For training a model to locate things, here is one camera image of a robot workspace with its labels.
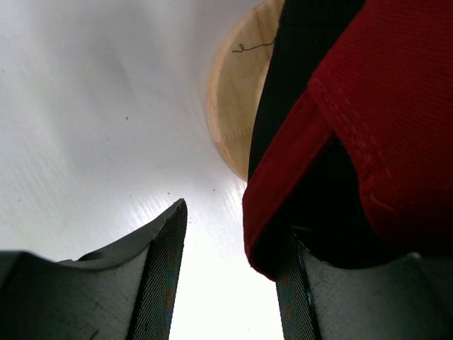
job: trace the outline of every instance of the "white table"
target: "white table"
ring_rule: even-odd
[[[0,249],[77,259],[185,198],[171,339],[282,339],[204,113],[214,51],[257,3],[0,1]]]

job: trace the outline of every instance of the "wooden disc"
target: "wooden disc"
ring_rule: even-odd
[[[253,124],[284,0],[256,6],[225,37],[207,85],[207,124],[224,161],[247,179]]]

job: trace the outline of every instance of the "round wooden board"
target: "round wooden board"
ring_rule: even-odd
[[[224,161],[247,180],[253,124],[284,0],[256,6],[225,37],[207,84],[207,124]]]

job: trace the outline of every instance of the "red cloth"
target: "red cloth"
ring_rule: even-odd
[[[334,135],[375,232],[403,251],[451,254],[453,2],[368,1],[314,72],[243,197],[247,257],[271,279],[264,254],[279,246],[263,235]]]

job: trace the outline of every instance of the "red and black fabric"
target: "red and black fabric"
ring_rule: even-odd
[[[279,80],[292,89],[298,83],[292,97],[266,87],[279,77],[279,49],[297,41],[277,37],[243,197],[245,248],[257,271],[275,278],[281,230],[291,224],[323,235],[327,245],[355,247],[352,257],[365,251],[372,262],[391,256],[384,243],[399,252],[451,254],[452,22],[448,1],[369,0],[326,56],[316,55],[321,63],[311,77],[297,67],[316,59],[316,43],[294,50],[292,69]],[[272,127],[263,111],[280,115]],[[326,248],[313,234],[304,235],[311,246]]]

